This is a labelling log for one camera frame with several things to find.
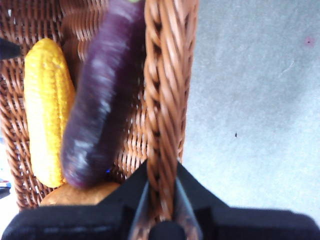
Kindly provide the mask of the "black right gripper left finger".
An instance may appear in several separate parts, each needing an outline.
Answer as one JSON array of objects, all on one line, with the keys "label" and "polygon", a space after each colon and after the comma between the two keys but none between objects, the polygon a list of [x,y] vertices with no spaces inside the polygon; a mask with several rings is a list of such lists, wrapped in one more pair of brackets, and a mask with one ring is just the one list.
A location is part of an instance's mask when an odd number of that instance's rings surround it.
[{"label": "black right gripper left finger", "polygon": [[96,205],[42,206],[17,214],[4,240],[125,240],[145,184],[143,163],[120,187]]}]

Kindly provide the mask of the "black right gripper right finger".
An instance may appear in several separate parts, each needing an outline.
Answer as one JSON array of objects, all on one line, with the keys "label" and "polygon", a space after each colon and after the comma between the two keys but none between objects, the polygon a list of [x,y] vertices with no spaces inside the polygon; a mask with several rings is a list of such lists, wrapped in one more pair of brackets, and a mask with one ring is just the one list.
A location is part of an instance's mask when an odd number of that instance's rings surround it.
[{"label": "black right gripper right finger", "polygon": [[203,187],[181,164],[177,177],[205,240],[318,240],[320,228],[300,213],[230,207]]}]

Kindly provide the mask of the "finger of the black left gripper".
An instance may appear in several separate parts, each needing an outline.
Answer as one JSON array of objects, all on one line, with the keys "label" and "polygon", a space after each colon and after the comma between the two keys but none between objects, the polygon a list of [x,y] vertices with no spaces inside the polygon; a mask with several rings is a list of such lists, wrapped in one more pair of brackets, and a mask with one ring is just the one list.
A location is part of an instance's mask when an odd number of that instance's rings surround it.
[{"label": "finger of the black left gripper", "polygon": [[7,60],[19,57],[21,55],[21,48],[19,45],[10,42],[6,39],[0,39],[0,59]]}]

